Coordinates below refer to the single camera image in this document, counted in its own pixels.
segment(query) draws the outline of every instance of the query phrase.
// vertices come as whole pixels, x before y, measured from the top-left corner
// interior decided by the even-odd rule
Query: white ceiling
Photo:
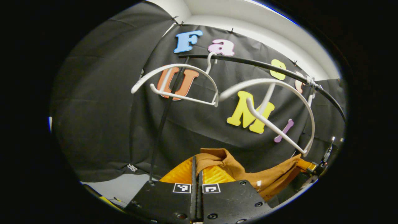
[[[148,0],[184,24],[212,26],[256,39],[297,60],[316,80],[341,77],[334,60],[309,33],[286,17],[251,0]]]

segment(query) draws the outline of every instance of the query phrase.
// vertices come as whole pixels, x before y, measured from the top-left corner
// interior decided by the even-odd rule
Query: screw
[[[187,215],[186,214],[177,214],[177,218],[179,219],[186,219]]]
[[[210,214],[207,216],[208,219],[216,219],[217,218],[217,214]]]

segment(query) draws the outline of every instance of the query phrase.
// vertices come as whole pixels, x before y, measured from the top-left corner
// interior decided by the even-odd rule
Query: black fabric
[[[347,108],[347,87],[345,82],[341,79],[328,79],[316,81],[316,83],[320,84],[324,90],[336,99],[344,114],[347,115],[349,110]],[[333,136],[335,137],[333,144],[337,148],[342,148],[344,141],[341,141],[341,139],[345,139],[345,127],[347,124],[332,103],[320,94],[316,94],[312,100],[311,109],[315,120],[315,137],[310,152],[303,159],[319,164],[330,146]],[[308,119],[298,145],[304,147],[308,143],[310,136],[311,120]]]
[[[300,172],[283,190],[279,192],[279,194],[274,196],[277,198],[278,201],[277,205],[282,204],[283,202],[291,198],[293,195],[298,193],[302,185],[310,178],[311,177],[308,174]],[[273,200],[273,202],[271,203],[272,208],[276,207],[275,201],[276,200]]]
[[[82,181],[130,172],[130,89],[171,24],[166,11],[143,2],[103,22],[65,59],[54,81],[50,116]]]
[[[173,53],[177,46],[176,35],[179,33],[201,30],[204,34],[198,37],[196,44],[191,45],[188,52]],[[226,30],[198,25],[175,25],[159,42],[147,64],[144,66],[145,74],[163,65],[183,63],[185,59],[178,58],[179,54],[209,54],[208,46],[212,40],[226,39],[235,44],[233,57],[253,59],[265,63],[271,63],[278,59],[286,65],[290,71],[299,71],[304,76],[306,73],[294,66],[293,62],[274,49],[255,41],[251,38]],[[206,59],[190,59],[190,65],[205,70]],[[229,61],[218,61],[214,64],[210,76],[217,84],[221,93],[234,84],[255,78],[272,78],[267,69],[261,69],[252,65],[244,65]],[[150,152],[154,146],[158,124],[166,99],[154,94],[149,88],[153,83],[157,86],[160,73],[149,79],[134,95],[133,117],[131,123],[132,164],[137,164],[140,169],[145,169],[143,164],[149,166]],[[284,82],[295,86],[295,80],[286,77]],[[254,106],[257,108],[265,96],[269,85],[254,86],[244,91],[254,96]],[[187,94],[188,97],[211,101],[214,95],[211,82],[199,75],[194,79]],[[303,96],[308,98],[310,89],[303,86]],[[234,95],[224,102],[220,102],[217,108],[199,104],[188,100],[173,101],[163,130],[160,151],[156,159],[156,166],[166,171],[171,170],[185,159],[199,153],[200,148],[226,148],[240,162],[247,172],[257,172],[271,168],[286,159],[294,152],[294,147],[285,140],[275,143],[277,136],[269,128],[264,127],[264,133],[258,134],[243,128],[242,125],[234,126],[226,122],[231,117],[238,103],[238,95]],[[287,121],[292,118],[294,126],[289,130],[288,136],[298,141],[304,129],[308,112],[303,102],[293,92],[276,86],[270,102],[275,105],[269,120],[281,130]]]
[[[386,104],[385,100],[380,100],[380,96],[384,98],[390,96],[388,92],[390,88],[375,82],[375,77],[383,74],[382,68],[388,68],[388,66],[380,67],[380,64],[386,65],[382,63],[382,59],[389,59],[391,46],[388,38],[393,36],[381,35],[385,32],[384,27],[375,25],[393,21],[391,19],[394,13],[389,12],[395,7],[392,4],[380,4],[374,1],[362,2],[361,9],[364,10],[353,10],[358,7],[358,3],[354,1],[268,2],[282,5],[281,11],[294,16],[294,21],[300,25],[303,23],[315,25],[318,28],[312,29],[314,32],[317,31],[315,34],[324,33],[329,37],[324,39],[330,41],[323,41],[322,44],[328,50],[333,48],[335,51],[339,50],[338,62],[341,63],[340,54],[342,54],[351,65],[353,73],[350,73],[345,66],[342,71],[348,71],[343,74],[349,81],[350,90],[355,94],[350,96],[352,110],[348,119],[350,123],[347,141],[342,155],[336,159],[336,164],[328,176],[291,203],[270,216],[257,220],[256,223],[307,224],[317,223],[320,220],[325,220],[326,223],[339,223],[351,217],[357,222],[378,223],[384,218],[386,220],[388,217],[392,218],[394,213],[393,206],[390,206],[391,200],[387,200],[389,197],[378,197],[381,199],[378,200],[381,206],[369,209],[369,202],[364,198],[364,195],[369,193],[369,188],[364,182],[372,176],[377,177],[382,183],[388,183],[391,181],[390,173],[394,165],[394,148],[384,147],[395,138],[393,132],[387,132],[384,141],[375,138],[379,136],[381,127],[391,126],[387,121],[395,117],[392,116],[392,110],[380,110],[390,105]],[[19,124],[16,134],[21,136],[11,151],[25,154],[22,160],[20,156],[12,157],[9,167],[16,167],[17,171],[22,172],[22,175],[14,175],[20,186],[29,186],[29,190],[19,191],[16,194],[21,196],[21,199],[26,199],[31,193],[61,195],[62,199],[52,200],[51,206],[28,203],[25,207],[27,212],[14,217],[17,220],[22,219],[21,222],[39,220],[41,223],[54,223],[54,220],[57,223],[144,223],[142,220],[132,220],[132,217],[123,216],[89,195],[77,182],[78,179],[72,176],[72,170],[66,167],[66,161],[60,159],[58,148],[51,143],[47,135],[48,88],[51,87],[54,73],[59,68],[60,58],[65,58],[69,46],[75,45],[75,37],[79,36],[79,33],[91,30],[91,26],[104,21],[104,16],[108,18],[108,14],[116,14],[120,11],[118,8],[127,8],[132,1],[98,4],[74,0],[24,3],[25,6],[18,5],[19,8],[26,9],[19,18],[26,18],[25,27],[28,30],[17,29],[21,35],[16,35],[16,52],[19,60],[16,68],[22,67],[26,72],[19,72],[12,77],[15,86],[22,82],[28,89],[33,89],[33,92],[29,92],[23,99],[21,95],[14,94],[15,99],[13,98],[12,102],[16,105],[9,107],[18,115],[15,118]],[[372,12],[372,16],[364,16],[364,12]],[[373,44],[377,41],[382,43],[381,47]],[[40,75],[32,75],[33,71],[40,71]],[[40,149],[39,153],[33,150],[34,148]],[[368,157],[387,162],[369,163]],[[356,169],[350,172],[347,167]],[[357,167],[365,167],[365,170],[360,172]],[[50,186],[32,184],[48,183],[49,180],[51,180]],[[383,184],[375,186],[379,192],[394,192],[391,191],[393,185],[388,185],[391,189]],[[316,204],[316,206],[311,206],[309,210],[303,212],[302,208],[307,204]]]

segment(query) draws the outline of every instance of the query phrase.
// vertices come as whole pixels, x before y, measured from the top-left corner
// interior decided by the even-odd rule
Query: black backdrop
[[[53,119],[52,133],[81,181],[108,181],[123,173],[137,173],[128,169],[128,164],[137,167],[140,173],[150,172],[154,140],[167,103],[149,87],[150,83],[158,83],[160,73],[134,95],[130,88],[138,81],[142,68],[146,75],[162,65],[185,60],[178,55],[187,52],[174,53],[178,34],[202,32],[189,54],[208,54],[207,47],[212,40],[225,39],[234,44],[233,57],[268,64],[278,60],[287,70],[308,76],[294,64],[294,59],[239,33],[209,26],[174,25],[163,36],[172,23],[171,15],[159,6],[140,3],[96,27],[64,60],[53,83],[49,116]],[[188,64],[203,70],[207,67],[204,59],[191,59]],[[273,79],[268,69],[222,60],[212,65],[210,76],[218,93],[242,81]],[[283,79],[290,86],[295,86],[295,81],[290,77]],[[343,81],[330,79],[318,83],[345,108]],[[253,96],[254,106],[258,107],[267,89],[267,85],[257,85],[242,90]],[[310,87],[306,85],[302,89],[302,96],[308,99]],[[210,101],[214,90],[208,78],[199,75],[192,81],[188,96]],[[265,127],[259,134],[244,128],[243,124],[228,124],[231,122],[227,118],[233,117],[238,101],[237,93],[220,102],[217,108],[188,100],[174,101],[156,149],[154,175],[162,178],[182,161],[199,153],[200,148],[226,148],[246,172],[269,169],[290,158],[295,148],[285,140],[275,143],[273,139],[277,134],[271,129]],[[304,148],[312,128],[303,102],[279,86],[270,102],[274,109],[268,120],[282,130],[292,119],[294,126],[288,135]],[[344,137],[344,123],[338,111],[320,94],[313,100],[312,108],[317,146],[311,147],[304,159],[319,163],[331,136],[337,138],[335,143]]]
[[[371,76],[381,72],[377,62],[380,58],[385,58],[389,50],[386,46],[387,35],[382,36],[384,40],[378,42],[379,45],[373,43],[383,33],[381,24],[390,21],[387,10],[390,6],[386,2],[362,2],[362,10],[357,10],[356,2],[347,1],[318,3],[283,0],[271,3],[293,15],[294,20],[303,26],[313,28],[310,24],[315,25],[318,28],[316,36],[330,49],[334,49],[334,54],[338,55],[340,51],[345,56],[351,68],[342,64],[342,69],[348,74],[351,69],[353,72],[346,76],[351,90],[352,110],[345,144],[349,150],[342,151],[322,181],[265,221],[336,223],[354,218],[358,222],[377,222],[385,216],[391,216],[391,209],[383,206],[384,198],[388,197],[391,189],[383,187],[381,191],[377,187],[385,186],[378,183],[385,183],[392,170],[393,163],[390,161],[393,157],[387,157],[392,154],[392,149],[383,145],[383,142],[391,140],[391,134],[385,133],[384,141],[375,137],[380,134],[375,127],[388,123],[388,111],[380,117],[376,110],[383,108],[381,102],[384,101],[379,96],[385,96],[387,92],[384,86],[370,82]],[[23,196],[21,201],[24,202],[25,209],[22,209],[21,214],[18,207],[14,209],[11,206],[10,214],[17,220],[33,219],[44,223],[131,223],[127,217],[117,215],[108,206],[98,204],[97,200],[80,188],[78,179],[57,150],[56,142],[47,134],[50,89],[64,58],[90,30],[130,7],[131,1],[107,4],[78,1],[17,4],[24,9],[19,12],[25,15],[22,17],[26,21],[23,29],[16,27],[16,59],[25,65],[16,69],[26,69],[26,72],[23,71],[22,76],[16,77],[11,84],[22,84],[23,87],[33,88],[33,92],[26,95],[23,104],[15,104],[17,109],[14,114],[18,120],[25,121],[15,123],[19,128],[15,149],[23,150],[27,160],[16,160],[12,167],[24,167],[19,172],[22,175],[14,176],[15,183],[21,189],[18,195]],[[319,33],[324,33],[334,44],[330,44],[329,39]],[[32,76],[32,71],[39,71],[39,74]],[[26,86],[21,77],[28,80]],[[371,149],[380,150],[370,153]],[[27,196],[32,195],[42,200],[41,206],[26,200]],[[317,206],[303,213],[302,208],[314,201]]]

